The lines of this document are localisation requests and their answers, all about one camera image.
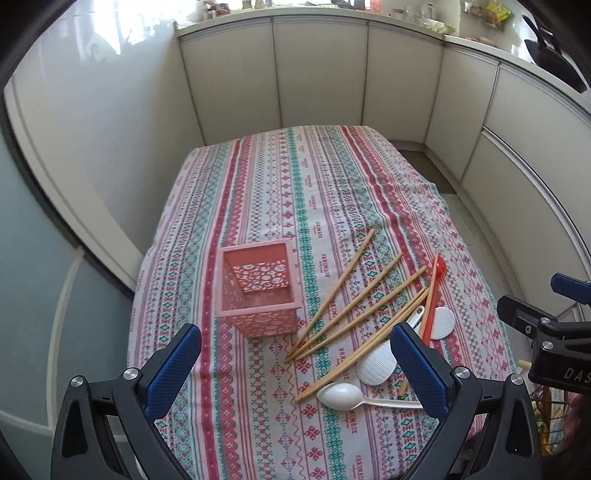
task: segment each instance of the countertop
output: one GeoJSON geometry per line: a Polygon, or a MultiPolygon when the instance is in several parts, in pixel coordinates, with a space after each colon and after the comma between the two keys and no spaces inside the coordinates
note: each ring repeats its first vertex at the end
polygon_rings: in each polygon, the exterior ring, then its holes
{"type": "MultiPolygon", "coordinates": [[[[400,8],[399,4],[408,4],[409,0],[384,0],[384,11],[391,11],[392,8],[400,8]]],[[[554,86],[563,94],[580,105],[591,115],[591,92],[588,89],[584,94],[580,94],[564,82],[539,68],[527,50],[524,40],[533,39],[535,35],[529,26],[523,20],[522,15],[528,15],[527,12],[517,0],[503,1],[513,12],[513,16],[507,20],[504,31],[499,31],[485,25],[479,18],[473,17],[469,14],[460,12],[460,2],[457,0],[439,0],[434,3],[436,18],[445,22],[448,25],[456,28],[452,35],[441,35],[426,27],[416,25],[404,20],[398,20],[387,15],[378,15],[369,11],[359,11],[352,9],[336,8],[334,5],[319,5],[316,7],[305,7],[290,5],[276,5],[270,8],[263,9],[246,9],[236,10],[229,15],[205,20],[198,23],[193,23],[184,19],[177,20],[175,23],[177,36],[184,37],[200,30],[233,23],[242,20],[251,20],[263,17],[277,17],[277,16],[314,16],[327,15],[331,17],[343,18],[359,18],[366,21],[376,21],[384,24],[394,25],[406,30],[416,31],[418,33],[428,35],[432,38],[444,41],[449,44],[455,44],[464,48],[469,48],[475,51],[480,51],[486,55],[497,57],[500,60],[513,64],[520,69],[526,70],[528,73],[539,77],[543,81],[554,86]],[[483,43],[472,40],[467,40],[464,37],[486,37],[492,40],[496,47],[492,47],[483,43]]]]}

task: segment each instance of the chopstick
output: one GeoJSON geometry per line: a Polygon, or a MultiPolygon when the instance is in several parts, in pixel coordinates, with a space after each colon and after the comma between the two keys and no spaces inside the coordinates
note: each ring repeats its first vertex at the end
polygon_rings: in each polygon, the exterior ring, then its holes
{"type": "Polygon", "coordinates": [[[325,376],[318,379],[303,392],[299,393],[295,397],[295,401],[299,403],[316,393],[319,389],[338,377],[342,372],[352,367],[359,358],[368,353],[377,344],[383,342],[390,334],[392,327],[404,322],[408,316],[425,300],[427,294],[428,289],[422,288],[412,300],[410,300],[396,315],[390,318],[389,321],[387,321],[377,332],[375,332],[362,346],[354,351],[350,357],[336,365],[325,376]]]}
{"type": "MultiPolygon", "coordinates": [[[[425,302],[425,311],[423,312],[423,318],[425,319],[424,322],[421,322],[421,330],[418,334],[423,343],[429,346],[429,340],[425,340],[423,337],[425,335],[425,328],[427,326],[427,319],[429,315],[429,311],[431,310],[431,304],[433,303],[433,292],[435,291],[435,280],[437,279],[437,262],[439,261],[439,249],[435,250],[435,259],[433,260],[433,271],[431,272],[431,281],[429,282],[429,295],[427,296],[427,301],[425,302]]],[[[398,398],[406,395],[408,390],[409,382],[408,378],[405,378],[398,390],[398,398]]]]}
{"type": "Polygon", "coordinates": [[[306,348],[308,348],[312,343],[314,343],[318,338],[327,332],[333,325],[339,323],[353,308],[363,300],[367,294],[378,284],[380,283],[386,275],[393,269],[394,265],[398,263],[398,261],[402,258],[402,252],[400,252],[394,259],[386,265],[386,267],[375,277],[367,287],[365,287],[362,292],[357,295],[353,300],[349,302],[349,304],[340,312],[335,318],[333,318],[329,323],[322,327],[322,329],[315,334],[311,339],[309,339],[306,343],[302,346],[296,348],[292,353],[290,353],[287,358],[285,359],[285,363],[291,362],[296,355],[302,353],[306,348]]]}
{"type": "MultiPolygon", "coordinates": [[[[433,260],[433,271],[431,272],[431,281],[429,283],[429,295],[427,297],[427,301],[425,302],[425,312],[423,313],[423,318],[427,320],[429,318],[429,312],[433,307],[433,296],[435,293],[435,282],[437,280],[437,263],[439,262],[439,250],[435,250],[435,259],[433,260]]],[[[425,328],[427,327],[427,322],[421,322],[421,334],[420,337],[423,340],[423,343],[429,346],[430,338],[425,339],[425,328]]]]}
{"type": "Polygon", "coordinates": [[[295,340],[295,343],[293,344],[293,346],[291,347],[291,349],[287,353],[288,358],[296,351],[296,349],[297,349],[298,345],[301,343],[301,341],[306,337],[306,335],[308,335],[309,331],[312,330],[312,327],[320,319],[320,317],[322,317],[322,314],[328,308],[328,306],[329,306],[330,302],[332,301],[332,299],[334,298],[334,296],[340,290],[343,283],[345,283],[345,280],[347,280],[347,277],[349,276],[349,274],[353,271],[355,265],[357,264],[357,261],[359,261],[361,255],[363,254],[363,252],[367,248],[369,242],[371,241],[372,237],[374,236],[374,233],[375,233],[375,229],[372,228],[368,232],[368,234],[365,236],[363,243],[361,243],[361,246],[357,249],[357,251],[355,252],[355,255],[353,256],[353,258],[349,262],[349,265],[347,265],[347,268],[345,269],[343,274],[337,280],[335,287],[332,289],[330,294],[326,297],[326,300],[322,303],[322,305],[320,305],[320,307],[316,311],[316,314],[314,314],[314,316],[312,317],[311,321],[308,322],[308,325],[306,325],[306,328],[304,329],[304,331],[295,340]]]}
{"type": "MultiPolygon", "coordinates": [[[[323,340],[322,342],[314,345],[312,348],[310,348],[310,350],[305,351],[303,353],[300,353],[295,358],[295,360],[300,360],[300,359],[302,359],[304,357],[307,357],[308,355],[310,355],[310,354],[314,353],[315,351],[317,351],[319,348],[324,347],[324,345],[328,345],[330,342],[333,342],[338,337],[340,337],[344,333],[346,333],[349,330],[351,330],[351,328],[353,328],[355,325],[358,325],[359,323],[363,322],[367,317],[369,317],[371,314],[373,314],[376,310],[378,310],[382,306],[386,305],[396,295],[398,295],[401,291],[403,291],[406,287],[408,287],[412,282],[414,282],[420,275],[423,274],[423,272],[425,272],[425,270],[426,270],[426,267],[421,267],[416,273],[414,273],[413,275],[411,275],[410,277],[408,277],[401,285],[399,285],[398,287],[396,287],[395,289],[393,289],[383,299],[381,299],[375,305],[372,305],[370,308],[366,309],[355,320],[353,320],[352,322],[350,322],[347,325],[345,325],[343,328],[341,328],[341,330],[338,330],[334,335],[331,335],[326,340],[323,340]]],[[[315,338],[317,338],[317,336],[315,336],[313,339],[311,339],[310,342],[313,342],[315,338]]]]}

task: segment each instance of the patterned tablecloth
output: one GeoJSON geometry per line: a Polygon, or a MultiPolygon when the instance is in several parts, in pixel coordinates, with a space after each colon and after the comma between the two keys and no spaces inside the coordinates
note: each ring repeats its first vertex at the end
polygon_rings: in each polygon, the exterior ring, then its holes
{"type": "MultiPolygon", "coordinates": [[[[374,407],[339,413],[314,397],[296,404],[294,396],[406,303],[418,280],[351,335],[295,364],[284,363],[292,335],[249,340],[215,318],[219,246],[293,239],[303,324],[370,228],[374,239],[324,321],[396,253],[404,252],[402,260],[355,316],[430,265],[439,248],[447,263],[440,304],[457,321],[436,348],[480,377],[509,374],[512,359],[492,296],[445,202],[382,135],[367,127],[298,127],[198,148],[184,163],[143,262],[128,353],[129,364],[141,366],[184,323],[201,328],[201,357],[168,416],[157,421],[193,478],[377,480],[417,457],[436,427],[424,413],[374,407]]],[[[344,377],[358,384],[355,369],[344,377]]],[[[398,371],[363,390],[393,397],[400,383],[398,371]]]]}

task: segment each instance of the white spoon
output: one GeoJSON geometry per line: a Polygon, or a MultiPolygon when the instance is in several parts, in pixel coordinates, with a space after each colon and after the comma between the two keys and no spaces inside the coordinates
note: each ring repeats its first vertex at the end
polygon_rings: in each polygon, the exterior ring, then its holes
{"type": "Polygon", "coordinates": [[[374,407],[402,408],[404,410],[418,410],[423,407],[418,401],[365,397],[359,387],[346,382],[331,383],[322,387],[318,390],[316,398],[328,408],[339,411],[353,410],[364,403],[374,407]]]}

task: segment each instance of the kitchen cabinet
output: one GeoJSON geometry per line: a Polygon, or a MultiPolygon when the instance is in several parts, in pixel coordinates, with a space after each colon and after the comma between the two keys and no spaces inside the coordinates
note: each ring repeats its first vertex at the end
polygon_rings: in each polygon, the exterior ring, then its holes
{"type": "Polygon", "coordinates": [[[591,245],[591,119],[551,87],[502,67],[486,126],[554,192],[591,245]]]}
{"type": "Polygon", "coordinates": [[[568,309],[573,301],[553,293],[550,278],[556,272],[589,277],[556,198],[535,173],[484,131],[462,186],[502,245],[526,300],[552,314],[568,309]]]}
{"type": "Polygon", "coordinates": [[[446,47],[425,145],[460,180],[484,123],[498,62],[446,47]]]}
{"type": "Polygon", "coordinates": [[[270,19],[188,35],[181,49],[207,145],[281,127],[270,19]]]}
{"type": "Polygon", "coordinates": [[[282,125],[359,125],[366,23],[278,17],[274,30],[282,125]]]}
{"type": "Polygon", "coordinates": [[[389,140],[423,143],[442,55],[439,40],[370,23],[363,124],[389,140]]]}

